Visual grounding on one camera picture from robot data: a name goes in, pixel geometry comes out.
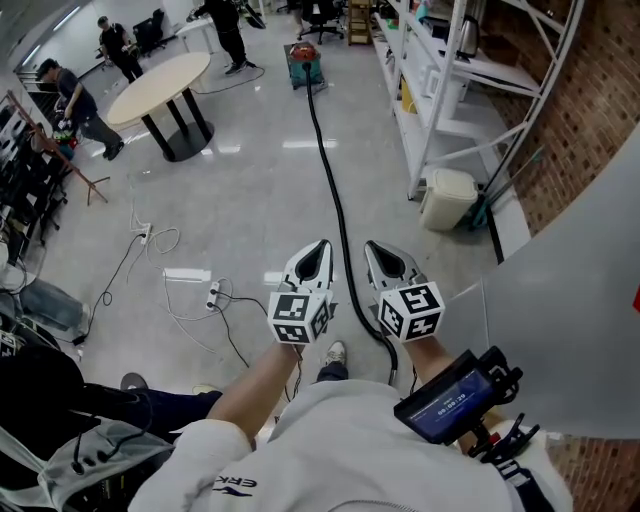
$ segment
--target person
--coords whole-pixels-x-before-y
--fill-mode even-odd
[[[120,23],[109,23],[106,16],[98,19],[98,27],[102,29],[100,51],[104,58],[118,66],[129,83],[140,78],[143,74],[142,68],[138,60],[129,53],[131,38],[124,27]]]
[[[64,116],[80,125],[85,137],[105,145],[104,157],[113,160],[124,147],[122,137],[114,132],[98,115],[93,96],[84,88],[76,75],[60,67],[57,61],[46,59],[38,69],[38,80],[55,83],[66,102]]]
[[[435,337],[403,347],[425,383],[453,362]],[[292,400],[269,442],[252,452],[249,440],[272,413],[298,357],[291,345],[273,343],[207,419],[184,429],[129,512],[524,510],[496,467],[429,444],[397,420],[394,388],[347,380],[342,342],[329,349],[320,382]],[[504,434],[513,422],[492,410],[484,423]],[[539,439],[516,459],[535,475],[556,512],[571,510],[571,496]]]
[[[45,461],[80,432],[100,423],[94,415],[142,429],[151,414],[148,432],[173,442],[177,437],[173,431],[206,417],[222,395],[210,386],[200,387],[206,392],[193,396],[146,385],[118,391],[85,382],[78,365],[60,350],[27,343],[13,355],[0,356],[0,389],[11,390],[0,396],[0,428]],[[27,489],[38,482],[36,473],[2,448],[0,444],[0,503],[3,488]]]
[[[231,76],[239,73],[247,67],[248,61],[244,50],[244,42],[240,35],[238,21],[240,16],[232,0],[205,0],[204,4],[193,10],[187,21],[200,18],[208,14],[211,16],[220,46],[231,56],[231,66],[225,75]]]

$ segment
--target white bin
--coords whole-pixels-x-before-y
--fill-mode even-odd
[[[436,169],[422,200],[420,224],[434,231],[453,229],[477,198],[476,182],[469,174]]]

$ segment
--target white sleeve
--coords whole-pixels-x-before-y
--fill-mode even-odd
[[[504,437],[513,427],[513,423],[511,420],[504,421],[493,431]],[[521,468],[531,471],[538,487],[540,487],[555,512],[571,512],[573,510],[571,493],[563,478],[551,464],[551,459],[547,454],[544,433],[538,432],[534,435],[529,445],[520,455],[515,457],[515,460]]]
[[[249,453],[249,441],[236,425],[217,420],[191,423],[169,460],[140,487],[129,512],[186,512],[224,468]]]

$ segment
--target bag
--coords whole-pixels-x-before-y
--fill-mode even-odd
[[[118,441],[139,433],[139,428],[128,423],[102,419],[100,425],[82,434],[77,459],[74,451],[78,438],[74,438],[45,461],[33,455],[20,441],[0,427],[0,451],[38,473],[38,485],[35,487],[21,490],[0,487],[0,504],[7,503],[10,509],[15,505],[47,507],[62,512],[68,510],[65,506],[75,495],[138,465],[151,462],[157,469],[169,457],[173,445],[148,433],[124,442],[118,452],[106,462],[99,460],[99,452],[110,453]],[[82,474],[78,474],[72,467],[76,460],[81,464]]]

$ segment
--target table base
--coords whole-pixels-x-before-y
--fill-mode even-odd
[[[202,131],[198,128],[197,123],[189,123],[187,125],[187,133],[183,133],[182,130],[178,130],[175,132],[169,140],[167,140],[167,144],[173,151],[173,157],[169,158],[167,154],[163,151],[162,155],[165,160],[169,162],[182,162],[195,156],[204,148],[207,147],[209,141],[213,138],[213,124],[206,123],[207,128],[209,128],[209,137],[205,137],[202,134]]]

